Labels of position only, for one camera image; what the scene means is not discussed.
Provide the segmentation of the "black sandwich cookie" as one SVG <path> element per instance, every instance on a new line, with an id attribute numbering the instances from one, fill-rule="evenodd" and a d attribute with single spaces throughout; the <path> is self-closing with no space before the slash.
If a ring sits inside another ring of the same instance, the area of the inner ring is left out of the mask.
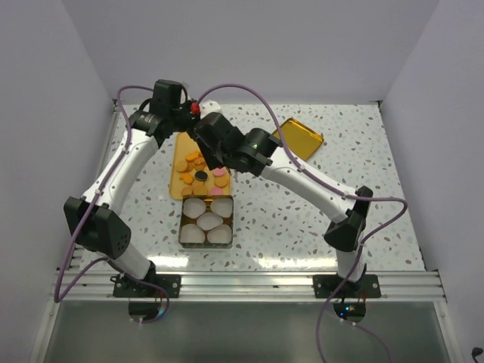
<path id="1" fill-rule="evenodd" d="M 194 178 L 199 182 L 205 182 L 208 179 L 208 174 L 203 170 L 196 171 L 194 173 Z"/>

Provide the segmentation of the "gold tin lid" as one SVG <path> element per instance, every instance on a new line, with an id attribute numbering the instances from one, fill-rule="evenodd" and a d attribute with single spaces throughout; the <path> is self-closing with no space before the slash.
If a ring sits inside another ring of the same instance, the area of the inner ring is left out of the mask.
<path id="1" fill-rule="evenodd" d="M 315 132 L 300 121 L 289 118 L 280 124 L 287 146 L 297 157 L 308 161 L 324 143 L 322 134 Z"/>

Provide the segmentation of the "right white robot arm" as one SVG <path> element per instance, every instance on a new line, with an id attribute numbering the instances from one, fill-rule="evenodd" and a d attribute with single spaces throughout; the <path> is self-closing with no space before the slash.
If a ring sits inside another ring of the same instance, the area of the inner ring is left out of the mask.
<path id="1" fill-rule="evenodd" d="M 329 218 L 325 242 L 337 252 L 337 288 L 355 296 L 364 287 L 365 264 L 358 256 L 371 197 L 366 187 L 354 189 L 321 174 L 308 163 L 289 157 L 280 139 L 259 128 L 247 134 L 221 113 L 199 119 L 188 132 L 210 168 L 227 167 L 279 184 L 317 207 Z"/>

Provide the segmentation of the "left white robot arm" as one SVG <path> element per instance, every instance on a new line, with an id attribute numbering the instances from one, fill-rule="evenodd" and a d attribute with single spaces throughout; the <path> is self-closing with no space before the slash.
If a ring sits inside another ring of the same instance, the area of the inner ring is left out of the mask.
<path id="1" fill-rule="evenodd" d="M 128 115 L 119 108 L 126 130 L 118 148 L 92 186 L 64 204 L 73 241 L 131 275 L 130 287 L 143 297 L 155 292 L 157 278 L 149 273 L 151 261 L 132 245 L 131 230 L 120 214 L 137 177 L 163 142 L 195 121 L 192 101 L 180 82 L 160 79 L 149 91 L 147 111 Z"/>

